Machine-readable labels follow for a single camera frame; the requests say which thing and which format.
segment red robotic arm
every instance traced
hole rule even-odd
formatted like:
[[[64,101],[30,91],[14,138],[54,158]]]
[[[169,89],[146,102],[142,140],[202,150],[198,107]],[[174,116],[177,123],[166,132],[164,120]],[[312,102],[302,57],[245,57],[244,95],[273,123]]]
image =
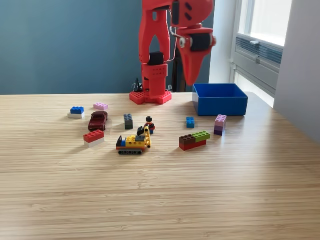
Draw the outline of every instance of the red robotic arm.
[[[171,13],[170,32],[177,38],[185,81],[195,83],[205,55],[216,45],[213,29],[202,27],[213,10],[214,0],[142,0],[142,19],[139,30],[139,60],[143,92],[131,92],[130,99],[137,104],[171,99],[166,91],[166,76],[170,59],[170,35],[167,11]],[[158,38],[159,52],[149,52],[153,36]]]

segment purple lego brick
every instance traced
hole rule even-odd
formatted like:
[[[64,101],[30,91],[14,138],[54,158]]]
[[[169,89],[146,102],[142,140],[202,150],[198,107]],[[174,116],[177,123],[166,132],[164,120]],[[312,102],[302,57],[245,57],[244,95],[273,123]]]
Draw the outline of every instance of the purple lego brick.
[[[225,130],[225,128],[223,126],[214,126],[214,130],[217,130],[217,131],[221,131],[223,132]]]
[[[214,130],[214,131],[213,131],[213,134],[214,134],[214,135],[222,136],[222,133],[223,133],[223,131],[219,131],[219,130]]]
[[[214,125],[224,127],[226,125],[226,118],[226,115],[218,115],[214,121]]]
[[[93,108],[104,111],[104,110],[108,109],[108,104],[104,104],[104,103],[101,103],[101,102],[96,102],[95,104],[93,104]]]

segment light blue lego brick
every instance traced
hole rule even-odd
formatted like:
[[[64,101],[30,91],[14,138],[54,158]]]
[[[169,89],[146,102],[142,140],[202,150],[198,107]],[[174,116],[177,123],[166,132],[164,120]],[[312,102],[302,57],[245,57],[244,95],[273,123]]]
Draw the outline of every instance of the light blue lego brick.
[[[194,129],[195,128],[195,119],[194,119],[193,116],[187,116],[185,118],[185,120],[186,120],[186,127],[188,129]]]
[[[71,114],[82,114],[85,111],[83,106],[73,106],[70,109]]]

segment green lego brick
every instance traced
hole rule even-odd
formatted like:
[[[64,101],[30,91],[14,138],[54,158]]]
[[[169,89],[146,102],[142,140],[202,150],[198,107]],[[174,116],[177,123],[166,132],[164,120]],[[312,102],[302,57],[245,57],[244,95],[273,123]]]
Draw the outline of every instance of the green lego brick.
[[[207,131],[195,132],[195,133],[192,133],[192,135],[195,137],[196,143],[210,139],[210,133]]]

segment white lego brick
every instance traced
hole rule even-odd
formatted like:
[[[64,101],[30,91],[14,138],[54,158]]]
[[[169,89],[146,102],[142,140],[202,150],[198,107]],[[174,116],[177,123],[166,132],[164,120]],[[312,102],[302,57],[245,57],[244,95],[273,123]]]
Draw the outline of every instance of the white lego brick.
[[[105,141],[105,138],[102,137],[102,138],[100,138],[100,139],[98,139],[98,140],[95,140],[95,141],[92,141],[92,142],[86,142],[86,141],[84,141],[84,145],[85,145],[86,147],[88,147],[88,148],[92,148],[92,147],[94,147],[94,146],[97,146],[97,145],[99,145],[99,144],[102,144],[104,141]]]
[[[68,118],[70,119],[83,119],[85,117],[85,112],[81,114],[68,113]]]

